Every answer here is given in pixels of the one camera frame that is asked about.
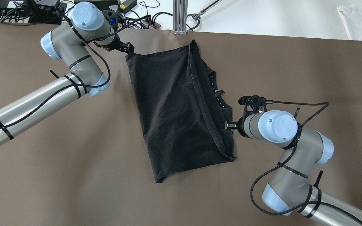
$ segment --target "black box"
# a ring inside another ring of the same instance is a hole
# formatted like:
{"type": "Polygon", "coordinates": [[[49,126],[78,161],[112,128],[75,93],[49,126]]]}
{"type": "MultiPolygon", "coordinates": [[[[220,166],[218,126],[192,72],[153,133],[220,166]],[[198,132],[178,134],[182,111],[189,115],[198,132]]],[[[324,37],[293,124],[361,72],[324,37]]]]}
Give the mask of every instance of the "black box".
{"type": "Polygon", "coordinates": [[[122,13],[126,13],[129,10],[132,10],[136,6],[136,3],[138,3],[136,0],[125,0],[120,6],[119,9],[122,11],[122,13]]]}
{"type": "MultiPolygon", "coordinates": [[[[18,0],[16,1],[19,4],[25,2],[25,0],[18,0]]],[[[39,0],[39,1],[35,1],[36,4],[38,5],[42,5],[42,6],[55,6],[59,4],[59,0],[39,0]]],[[[10,8],[15,8],[16,5],[14,4],[13,1],[9,1],[9,0],[0,0],[0,9],[10,9],[10,8]]]]}
{"type": "Polygon", "coordinates": [[[99,10],[110,10],[118,6],[118,0],[75,0],[74,3],[90,2],[95,5],[99,10]]]}

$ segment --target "black zip tie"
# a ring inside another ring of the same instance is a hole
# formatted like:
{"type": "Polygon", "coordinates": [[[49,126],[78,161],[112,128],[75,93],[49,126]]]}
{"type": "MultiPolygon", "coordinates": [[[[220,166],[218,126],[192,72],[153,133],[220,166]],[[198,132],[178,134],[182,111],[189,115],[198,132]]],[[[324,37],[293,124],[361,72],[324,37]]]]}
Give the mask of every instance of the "black zip tie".
{"type": "Polygon", "coordinates": [[[75,73],[71,73],[71,74],[73,74],[80,81],[80,83],[82,84],[83,89],[85,90],[85,94],[87,94],[87,89],[86,89],[85,84],[83,83],[83,80],[77,74],[75,74],[75,73]]]}
{"type": "Polygon", "coordinates": [[[315,204],[315,207],[311,210],[311,212],[308,213],[307,216],[305,216],[306,218],[312,217],[312,216],[315,214],[315,212],[318,210],[319,206],[321,205],[322,191],[321,191],[319,188],[317,188],[317,189],[318,189],[318,200],[317,200],[317,203],[315,204]]]}
{"type": "Polygon", "coordinates": [[[318,177],[316,178],[316,182],[314,183],[314,187],[318,188],[319,182],[321,181],[323,171],[321,170],[318,174],[318,177]]]}
{"type": "Polygon", "coordinates": [[[83,60],[86,60],[86,59],[89,58],[89,57],[92,57],[92,56],[87,55],[87,56],[84,56],[84,57],[80,58],[79,60],[76,60],[76,61],[73,62],[71,65],[69,65],[69,70],[71,70],[72,67],[74,67],[76,64],[82,62],[83,60]]]}
{"type": "Polygon", "coordinates": [[[297,110],[296,110],[296,113],[294,113],[294,118],[296,119],[298,114],[299,114],[299,111],[300,111],[300,106],[297,106],[297,110]]]}
{"type": "Polygon", "coordinates": [[[75,86],[75,89],[76,89],[76,92],[78,93],[78,99],[82,96],[82,94],[80,94],[80,90],[79,90],[79,87],[77,86],[76,82],[73,81],[70,77],[64,75],[64,77],[66,79],[68,79],[74,86],[75,86]]]}
{"type": "Polygon", "coordinates": [[[301,132],[303,131],[302,128],[300,128],[300,124],[299,124],[299,129],[297,131],[297,135],[294,137],[294,139],[290,142],[289,145],[287,145],[286,147],[282,148],[284,150],[289,150],[290,148],[294,147],[297,145],[297,143],[300,141],[300,137],[301,137],[301,132]]]}
{"type": "Polygon", "coordinates": [[[282,164],[281,162],[277,162],[277,165],[285,168],[286,170],[288,170],[288,171],[290,171],[290,172],[292,172],[292,173],[297,174],[297,175],[300,176],[300,177],[304,177],[305,179],[308,179],[308,176],[305,175],[304,173],[302,173],[302,172],[300,172],[300,171],[298,171],[298,170],[295,170],[295,169],[293,169],[293,168],[291,168],[291,167],[289,167],[289,166],[286,166],[285,164],[282,164]]]}
{"type": "MultiPolygon", "coordinates": [[[[308,195],[307,195],[307,198],[305,199],[305,202],[309,202],[309,199],[311,198],[311,195],[312,195],[312,186],[309,185],[309,191],[308,191],[308,195]]],[[[306,208],[307,205],[303,205],[298,211],[297,213],[301,213],[305,208],[306,208]]]]}
{"type": "Polygon", "coordinates": [[[59,78],[59,76],[53,70],[50,70],[50,72],[53,74],[53,76],[55,76],[56,78],[59,78]]]}
{"type": "Polygon", "coordinates": [[[9,137],[9,139],[13,140],[14,137],[9,132],[9,130],[4,126],[4,124],[2,124],[1,121],[0,121],[0,127],[1,127],[1,130],[3,130],[5,132],[5,134],[9,137]]]}

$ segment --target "brown paper backdrop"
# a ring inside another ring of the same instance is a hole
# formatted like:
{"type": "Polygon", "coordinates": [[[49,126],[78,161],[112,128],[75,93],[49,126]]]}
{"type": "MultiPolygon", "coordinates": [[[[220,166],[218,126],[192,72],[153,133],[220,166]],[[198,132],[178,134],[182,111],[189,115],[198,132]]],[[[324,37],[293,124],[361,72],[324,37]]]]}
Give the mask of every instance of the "brown paper backdrop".
{"type": "MultiPolygon", "coordinates": [[[[0,24],[0,108],[69,72],[39,40],[55,26],[0,24]]],[[[195,39],[217,71],[219,88],[237,100],[331,106],[308,126],[335,144],[335,155],[315,166],[314,183],[362,209],[362,42],[259,35],[127,29],[120,33],[141,54],[171,50],[195,39]]],[[[281,149],[235,134],[237,160],[175,173],[155,183],[142,138],[125,54],[99,50],[112,69],[111,87],[75,101],[0,147],[0,225],[316,225],[297,213],[268,216],[250,201],[251,183],[275,166],[281,149]]],[[[293,112],[295,106],[269,105],[293,112]]],[[[316,107],[303,107],[303,121],[316,107]]],[[[269,177],[258,183],[260,196],[269,177]]]]}

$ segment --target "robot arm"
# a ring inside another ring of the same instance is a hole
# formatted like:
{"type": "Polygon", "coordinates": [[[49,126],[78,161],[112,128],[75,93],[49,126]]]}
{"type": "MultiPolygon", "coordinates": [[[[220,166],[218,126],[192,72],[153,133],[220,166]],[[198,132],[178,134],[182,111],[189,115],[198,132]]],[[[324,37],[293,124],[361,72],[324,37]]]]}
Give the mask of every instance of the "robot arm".
{"type": "Polygon", "coordinates": [[[319,180],[313,186],[306,181],[314,164],[325,164],[332,157],[332,141],[308,127],[300,129],[295,117],[286,111],[266,111],[265,98],[244,96],[239,103],[245,105],[244,116],[238,122],[226,122],[226,129],[238,131],[244,137],[267,140],[284,149],[277,163],[280,168],[274,171],[263,192],[263,202],[276,212],[313,202],[296,211],[322,225],[359,225],[353,218],[321,202],[343,209],[361,221],[362,210],[321,191],[317,185],[319,180]],[[295,153],[283,164],[294,146],[295,153]]]}
{"type": "Polygon", "coordinates": [[[0,146],[86,93],[95,96],[108,88],[107,77],[85,49],[89,40],[112,34],[96,44],[108,51],[133,52],[93,4],[78,3],[72,17],[41,39],[46,53],[62,59],[71,72],[0,109],[0,146]]]}

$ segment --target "black cloth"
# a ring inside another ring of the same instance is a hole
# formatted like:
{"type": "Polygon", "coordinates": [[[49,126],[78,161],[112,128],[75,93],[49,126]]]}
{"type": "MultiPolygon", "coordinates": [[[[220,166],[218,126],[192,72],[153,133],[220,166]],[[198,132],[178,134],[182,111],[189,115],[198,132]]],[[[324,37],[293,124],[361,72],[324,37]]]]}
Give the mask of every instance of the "black cloth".
{"type": "Polygon", "coordinates": [[[224,130],[231,107],[195,40],[126,60],[157,183],[171,173],[235,160],[232,132],[224,130]]]}

